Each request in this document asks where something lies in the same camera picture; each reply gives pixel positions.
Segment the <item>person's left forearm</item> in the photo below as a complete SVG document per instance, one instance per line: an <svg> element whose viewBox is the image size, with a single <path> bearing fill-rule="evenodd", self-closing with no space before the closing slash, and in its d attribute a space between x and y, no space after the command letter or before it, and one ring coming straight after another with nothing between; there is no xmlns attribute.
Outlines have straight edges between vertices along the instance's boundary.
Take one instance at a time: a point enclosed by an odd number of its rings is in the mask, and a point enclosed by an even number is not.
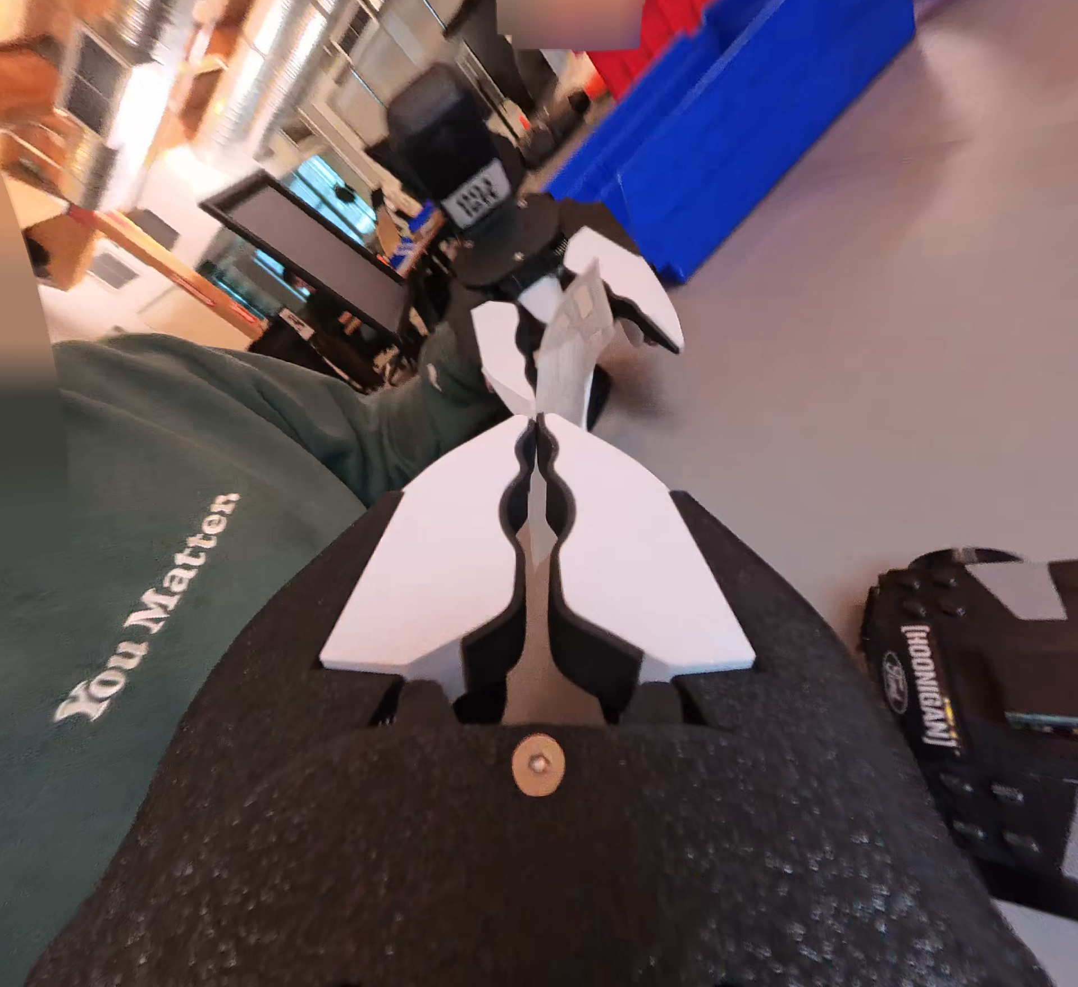
<svg viewBox="0 0 1078 987"><path fill-rule="evenodd" d="M322 462L367 506L402 490L508 414L479 367L473 338L448 323L421 347L411 380L358 397L341 411L341 435Z"/></svg>

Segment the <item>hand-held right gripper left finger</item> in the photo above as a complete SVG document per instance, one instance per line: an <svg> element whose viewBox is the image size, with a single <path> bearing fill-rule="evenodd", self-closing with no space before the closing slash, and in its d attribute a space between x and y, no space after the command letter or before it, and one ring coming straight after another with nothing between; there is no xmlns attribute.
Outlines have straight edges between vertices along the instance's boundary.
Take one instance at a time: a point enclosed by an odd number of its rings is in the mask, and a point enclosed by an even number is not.
<svg viewBox="0 0 1078 987"><path fill-rule="evenodd" d="M334 671L499 692L526 637L519 529L535 463L514 415L441 456L397 496L321 651Z"/></svg>

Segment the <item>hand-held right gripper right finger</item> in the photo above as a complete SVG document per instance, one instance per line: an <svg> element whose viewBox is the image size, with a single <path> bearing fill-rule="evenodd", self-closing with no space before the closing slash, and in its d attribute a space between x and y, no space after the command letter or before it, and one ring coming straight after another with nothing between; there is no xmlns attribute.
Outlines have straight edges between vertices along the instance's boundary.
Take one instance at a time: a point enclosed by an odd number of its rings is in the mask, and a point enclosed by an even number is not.
<svg viewBox="0 0 1078 987"><path fill-rule="evenodd" d="M606 720L621 719L642 685L755 666L756 651L664 482L556 414L538 418L536 461L556 537L551 656Z"/></svg>

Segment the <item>blue storage bin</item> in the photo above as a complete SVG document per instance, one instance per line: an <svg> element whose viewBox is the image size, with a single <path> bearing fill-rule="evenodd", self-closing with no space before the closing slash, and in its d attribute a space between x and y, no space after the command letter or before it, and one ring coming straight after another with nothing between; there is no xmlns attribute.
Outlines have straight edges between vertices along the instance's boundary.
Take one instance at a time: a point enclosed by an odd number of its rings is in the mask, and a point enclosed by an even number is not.
<svg viewBox="0 0 1078 987"><path fill-rule="evenodd" d="M686 283L913 34L913 0L763 3L619 170L660 278Z"/></svg>
<svg viewBox="0 0 1078 987"><path fill-rule="evenodd" d="M680 34L545 184L556 199L600 201L621 170L694 91L725 44L723 31L704 24Z"/></svg>

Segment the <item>white sticker sheet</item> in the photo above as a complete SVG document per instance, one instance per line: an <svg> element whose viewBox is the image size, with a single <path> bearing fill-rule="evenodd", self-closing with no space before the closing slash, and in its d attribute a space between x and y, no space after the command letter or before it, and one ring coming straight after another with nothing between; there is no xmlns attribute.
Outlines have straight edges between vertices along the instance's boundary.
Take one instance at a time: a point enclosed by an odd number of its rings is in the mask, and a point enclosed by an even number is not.
<svg viewBox="0 0 1078 987"><path fill-rule="evenodd" d="M517 475L506 488L506 536L519 538L527 520L528 487L533 471L533 434L539 418L557 415L568 423L586 428L591 383L602 351L613 339L613 314L595 268L575 278L561 293L552 319L547 323L538 356L535 417L519 418L522 427L513 449Z"/></svg>

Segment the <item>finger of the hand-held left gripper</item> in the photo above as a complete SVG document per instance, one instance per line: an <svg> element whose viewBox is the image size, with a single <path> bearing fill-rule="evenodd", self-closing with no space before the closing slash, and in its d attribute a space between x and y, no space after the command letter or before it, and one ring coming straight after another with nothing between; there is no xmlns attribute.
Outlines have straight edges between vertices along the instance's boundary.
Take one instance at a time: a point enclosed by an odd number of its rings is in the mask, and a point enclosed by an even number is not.
<svg viewBox="0 0 1078 987"><path fill-rule="evenodd" d="M521 417L538 414L533 360L522 335L516 304L488 300L470 312L483 376L505 407Z"/></svg>
<svg viewBox="0 0 1078 987"><path fill-rule="evenodd" d="M682 326L654 268L620 244L584 227L568 239L563 268L573 277L599 274L613 318L632 324L642 340L673 355L685 348Z"/></svg>

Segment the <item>black computer monitor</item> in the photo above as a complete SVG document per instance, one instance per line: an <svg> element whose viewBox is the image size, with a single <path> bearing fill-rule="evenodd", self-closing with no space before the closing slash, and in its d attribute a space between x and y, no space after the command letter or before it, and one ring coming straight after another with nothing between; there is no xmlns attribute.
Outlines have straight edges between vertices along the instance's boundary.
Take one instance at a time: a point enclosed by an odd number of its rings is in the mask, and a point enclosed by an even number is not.
<svg viewBox="0 0 1078 987"><path fill-rule="evenodd" d="M361 322L400 340L411 308L406 280L276 177L255 170L197 205Z"/></svg>

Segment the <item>black lego car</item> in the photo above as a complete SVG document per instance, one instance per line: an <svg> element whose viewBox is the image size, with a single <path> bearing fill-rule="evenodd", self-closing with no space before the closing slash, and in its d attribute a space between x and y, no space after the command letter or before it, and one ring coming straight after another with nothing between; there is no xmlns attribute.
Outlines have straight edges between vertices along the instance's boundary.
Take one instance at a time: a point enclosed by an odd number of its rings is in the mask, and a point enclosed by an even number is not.
<svg viewBox="0 0 1078 987"><path fill-rule="evenodd" d="M1076 560L935 550L877 576L860 642L992 896L1076 920Z"/></svg>

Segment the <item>wooden office desk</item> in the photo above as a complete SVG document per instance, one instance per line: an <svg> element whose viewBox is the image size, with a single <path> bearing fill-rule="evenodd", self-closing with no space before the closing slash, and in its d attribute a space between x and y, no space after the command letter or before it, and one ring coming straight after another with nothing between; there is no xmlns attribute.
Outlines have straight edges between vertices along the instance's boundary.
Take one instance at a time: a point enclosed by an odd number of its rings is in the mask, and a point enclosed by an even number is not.
<svg viewBox="0 0 1078 987"><path fill-rule="evenodd" d="M25 228L24 236L47 250L49 279L61 290L81 282L89 269L97 241L107 240L196 298L247 340L259 339L267 330L265 319L255 317L219 286L186 266L128 216L73 207Z"/></svg>

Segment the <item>silver ventilation duct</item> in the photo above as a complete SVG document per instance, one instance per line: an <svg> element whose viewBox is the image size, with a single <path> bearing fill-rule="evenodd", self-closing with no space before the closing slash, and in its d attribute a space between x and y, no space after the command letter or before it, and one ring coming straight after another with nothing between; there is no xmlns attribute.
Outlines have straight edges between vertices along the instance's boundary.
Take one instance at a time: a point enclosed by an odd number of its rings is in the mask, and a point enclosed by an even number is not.
<svg viewBox="0 0 1078 987"><path fill-rule="evenodd" d="M113 38L124 57L142 71L142 82L129 92L148 117L134 119L118 144L138 150L144 168L171 148L165 136L178 130L177 92L194 77L190 47L199 3L209 0L123 0L112 23ZM252 0L239 24L233 51L199 127L208 153L229 153L251 141L272 77L299 47L300 16L310 0Z"/></svg>

